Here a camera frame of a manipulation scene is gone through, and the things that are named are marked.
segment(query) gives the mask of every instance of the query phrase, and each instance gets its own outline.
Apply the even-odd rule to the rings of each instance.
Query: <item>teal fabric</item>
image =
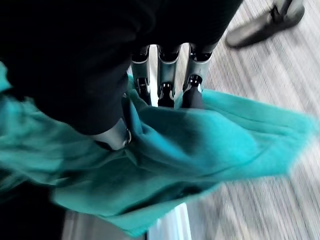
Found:
[[[203,92],[206,110],[169,109],[147,106],[129,87],[133,140],[108,152],[31,100],[5,95],[0,72],[0,166],[131,236],[221,182],[286,174],[317,130],[308,116],[221,92]]]

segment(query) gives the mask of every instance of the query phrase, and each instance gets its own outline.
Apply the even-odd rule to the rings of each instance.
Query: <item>black fabric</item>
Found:
[[[7,78],[48,116],[86,135],[110,129],[133,49],[216,43],[241,0],[4,0],[0,58]]]
[[[60,240],[65,210],[49,202],[49,190],[23,183],[0,204],[1,240]]]

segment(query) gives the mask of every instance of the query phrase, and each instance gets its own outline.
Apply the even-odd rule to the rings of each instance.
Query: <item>gray carpet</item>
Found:
[[[245,0],[228,30],[270,5],[270,1]],[[206,87],[319,117],[320,1],[307,0],[305,8],[298,27],[253,47],[229,50],[223,37],[214,51]],[[185,45],[178,90],[186,58]],[[190,203],[192,239],[320,239],[319,143],[315,139],[305,150],[289,177],[230,182]]]

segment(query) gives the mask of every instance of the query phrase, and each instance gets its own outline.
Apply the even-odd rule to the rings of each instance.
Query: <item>teal scarf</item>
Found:
[[[12,173],[0,190],[21,179],[50,185],[57,204],[131,236],[221,182],[286,174],[317,126],[308,116],[212,90],[203,92],[206,110],[155,108],[129,87],[133,141],[108,152],[30,99],[4,94],[9,87],[0,65],[0,167]]]

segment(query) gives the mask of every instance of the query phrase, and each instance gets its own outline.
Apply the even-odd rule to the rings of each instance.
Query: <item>black boot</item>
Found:
[[[229,32],[226,35],[225,44],[234,49],[256,44],[277,32],[294,27],[301,21],[304,14],[303,5],[294,16],[290,17],[281,16],[277,7],[274,6],[270,11]]]

